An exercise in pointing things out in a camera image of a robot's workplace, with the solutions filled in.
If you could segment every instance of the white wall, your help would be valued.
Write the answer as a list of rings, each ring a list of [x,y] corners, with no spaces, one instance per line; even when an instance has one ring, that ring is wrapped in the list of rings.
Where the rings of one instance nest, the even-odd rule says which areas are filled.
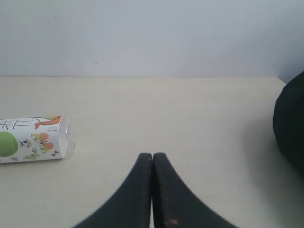
[[[0,76],[304,70],[303,0],[0,0]]]

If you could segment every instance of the white table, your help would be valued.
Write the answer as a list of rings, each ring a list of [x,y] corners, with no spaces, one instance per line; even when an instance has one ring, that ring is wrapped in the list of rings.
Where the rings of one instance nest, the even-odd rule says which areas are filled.
[[[240,228],[302,228],[304,184],[272,131],[276,78],[0,78],[0,117],[74,117],[61,161],[0,166],[2,228],[67,228],[100,207],[141,152]]]

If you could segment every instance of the white label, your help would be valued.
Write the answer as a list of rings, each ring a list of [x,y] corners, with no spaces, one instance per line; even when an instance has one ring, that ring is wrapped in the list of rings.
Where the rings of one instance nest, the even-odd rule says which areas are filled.
[[[62,116],[0,120],[0,163],[63,158],[58,141]]]

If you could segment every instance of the light wood desk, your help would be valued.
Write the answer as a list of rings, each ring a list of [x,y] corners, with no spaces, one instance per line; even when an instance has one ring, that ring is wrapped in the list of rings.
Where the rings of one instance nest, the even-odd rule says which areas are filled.
[[[0,165],[2,228],[67,228],[100,207],[141,152],[240,228],[302,228],[304,184],[272,131],[276,78],[0,78],[0,117],[74,117],[62,161]]]

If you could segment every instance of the butterfly illustration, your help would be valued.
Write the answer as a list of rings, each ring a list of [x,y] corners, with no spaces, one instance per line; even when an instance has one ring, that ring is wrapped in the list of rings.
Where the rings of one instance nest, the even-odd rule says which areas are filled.
[[[39,157],[39,154],[37,153],[37,149],[33,148],[32,153],[28,156],[25,156],[23,159],[33,159],[33,160],[35,160],[37,157]]]
[[[55,151],[55,152],[52,154],[52,156],[53,156],[53,157],[56,157],[58,154],[59,154],[59,152],[58,152],[58,151]]]
[[[47,142],[47,133],[31,134],[31,137],[34,141],[40,144],[40,150],[43,154],[45,154],[54,147],[53,143]]]

